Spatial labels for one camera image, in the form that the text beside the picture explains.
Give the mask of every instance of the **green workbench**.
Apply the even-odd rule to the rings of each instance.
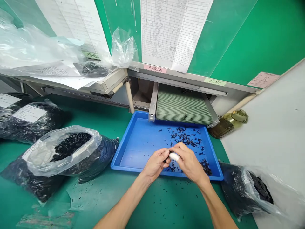
[[[48,98],[65,111],[72,112],[73,118],[65,126],[81,125],[96,129],[110,138],[122,138],[132,116],[126,108],[57,95],[50,95]],[[211,138],[211,141],[217,157],[229,162],[220,140]],[[27,144],[0,140],[0,171],[28,148]],[[43,207],[32,194],[0,177],[1,228],[15,228],[24,215],[29,215],[28,218],[34,220],[19,224],[23,228],[48,228],[40,226],[42,221],[46,222],[44,216],[48,215],[52,217],[48,219],[50,228],[55,228],[55,223],[52,223],[59,219],[65,220],[67,214],[62,216],[65,212],[73,213],[69,215],[73,228],[93,228],[118,202],[136,176],[136,173],[115,171],[108,166],[98,178],[82,185],[78,185],[77,178],[72,177]],[[199,189],[187,181],[160,176],[142,198],[126,228],[157,228],[161,225],[171,228],[213,228],[208,208]],[[213,187],[228,208],[220,185],[213,183]],[[81,211],[69,211],[71,200],[67,190],[73,190],[77,195],[75,201],[83,201]],[[252,215],[245,216],[241,222],[237,222],[234,216],[233,219],[240,229],[257,229]],[[71,225],[64,223],[60,228],[71,228]]]

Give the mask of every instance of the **oil bottle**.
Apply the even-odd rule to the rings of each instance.
[[[214,138],[219,139],[240,128],[247,122],[247,113],[240,109],[232,113],[226,113],[219,119],[219,123],[214,128],[209,128],[208,131]]]

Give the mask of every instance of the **pink label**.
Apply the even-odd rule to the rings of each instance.
[[[266,72],[260,72],[247,85],[259,87],[259,88],[266,88],[269,85],[273,84],[279,77],[280,77],[279,75],[266,73]]]
[[[154,71],[154,72],[166,73],[166,70],[167,70],[166,68],[161,68],[161,67],[157,67],[157,66],[153,66],[153,65],[143,64],[143,66],[144,66],[144,69]]]

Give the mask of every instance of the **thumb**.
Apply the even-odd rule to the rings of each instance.
[[[184,170],[184,162],[183,162],[182,158],[178,154],[170,153],[169,157],[170,157],[170,159],[175,160],[178,163],[179,167],[182,170]]]

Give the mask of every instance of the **bag of black parts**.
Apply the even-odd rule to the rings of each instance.
[[[280,178],[260,167],[219,165],[224,176],[222,190],[239,221],[244,215],[266,212],[277,216],[281,223],[304,225],[304,196]]]
[[[50,100],[32,102],[20,108],[0,126],[0,138],[35,143],[41,136],[58,129],[64,112]]]
[[[35,176],[29,171],[26,161],[21,157],[10,163],[0,175],[33,193],[39,201],[45,203],[59,189],[65,176]]]
[[[23,106],[34,102],[26,93],[0,93],[0,126]]]
[[[119,139],[109,139],[93,129],[70,126],[44,135],[23,159],[36,176],[78,176],[81,184],[104,170],[118,145]]]

